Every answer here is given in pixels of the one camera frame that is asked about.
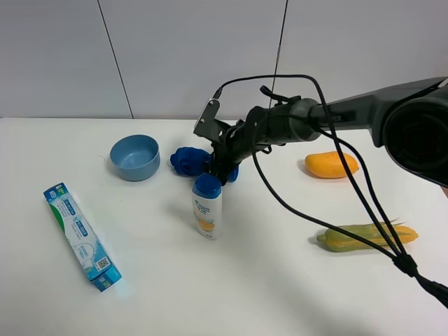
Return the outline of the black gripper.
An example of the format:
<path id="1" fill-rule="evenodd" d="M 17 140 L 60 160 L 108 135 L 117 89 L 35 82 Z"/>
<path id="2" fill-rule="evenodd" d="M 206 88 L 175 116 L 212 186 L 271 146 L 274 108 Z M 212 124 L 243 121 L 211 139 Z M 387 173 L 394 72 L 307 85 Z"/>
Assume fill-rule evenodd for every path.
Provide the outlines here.
<path id="1" fill-rule="evenodd" d="M 245 120 L 235 125 L 217 120 L 220 126 L 219 139 L 210 141 L 219 164 L 219 176 L 223 179 L 235 166 L 262 151 L 269 153 L 270 147 L 283 146 L 293 141 L 293 132 L 288 115 L 291 104 L 277 104 L 273 108 L 256 106 Z"/>

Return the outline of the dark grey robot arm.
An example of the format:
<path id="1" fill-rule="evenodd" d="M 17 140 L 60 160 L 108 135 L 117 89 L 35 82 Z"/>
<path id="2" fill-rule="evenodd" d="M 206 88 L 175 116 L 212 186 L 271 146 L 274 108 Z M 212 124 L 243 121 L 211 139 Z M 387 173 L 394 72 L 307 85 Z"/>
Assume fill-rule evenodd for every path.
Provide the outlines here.
<path id="1" fill-rule="evenodd" d="M 447 78 L 435 77 L 366 92 L 321 104 L 300 96 L 285 97 L 263 86 L 276 101 L 256 106 L 245 120 L 229 125 L 216 119 L 222 91 L 217 90 L 198 118 L 194 134 L 210 140 L 210 172 L 223 183 L 253 151 L 318 139 L 317 128 L 368 130 L 373 144 L 385 147 L 405 171 L 447 186 Z"/>

